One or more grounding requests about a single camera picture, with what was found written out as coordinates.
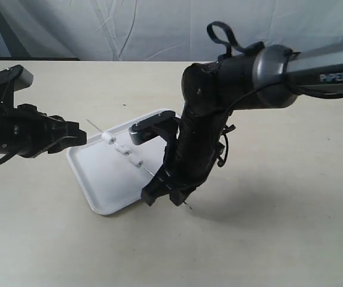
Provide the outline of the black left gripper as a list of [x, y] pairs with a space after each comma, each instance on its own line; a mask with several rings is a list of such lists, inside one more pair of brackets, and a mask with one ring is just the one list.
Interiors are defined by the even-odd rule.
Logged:
[[86, 143], [87, 134], [79, 129], [79, 123], [39, 112], [34, 105], [19, 105], [8, 115], [0, 113], [0, 154], [14, 152], [23, 158], [35, 158]]

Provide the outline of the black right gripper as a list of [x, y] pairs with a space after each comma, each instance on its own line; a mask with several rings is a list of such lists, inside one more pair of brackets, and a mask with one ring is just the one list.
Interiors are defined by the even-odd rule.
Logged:
[[216, 161], [225, 164], [228, 155], [227, 115], [182, 115], [179, 136], [165, 167], [160, 167], [142, 188], [141, 199], [152, 206], [156, 199], [169, 194], [180, 206], [206, 181]]

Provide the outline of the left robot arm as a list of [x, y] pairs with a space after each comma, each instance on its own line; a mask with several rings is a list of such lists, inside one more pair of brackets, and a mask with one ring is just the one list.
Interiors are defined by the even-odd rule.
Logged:
[[87, 134], [77, 122], [39, 112], [30, 104], [0, 109], [0, 154], [35, 158], [86, 143]]

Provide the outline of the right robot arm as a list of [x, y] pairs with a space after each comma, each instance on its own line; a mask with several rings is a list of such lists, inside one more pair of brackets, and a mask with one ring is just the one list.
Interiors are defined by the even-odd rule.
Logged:
[[228, 144], [220, 138], [234, 129], [226, 123], [234, 111], [286, 108], [302, 94], [342, 99], [343, 45], [306, 52], [272, 45], [253, 56], [194, 63], [184, 70], [181, 84], [181, 118], [172, 128], [156, 121], [146, 127], [167, 142], [162, 166], [141, 192], [148, 205], [166, 195], [182, 204], [214, 165], [225, 164]]

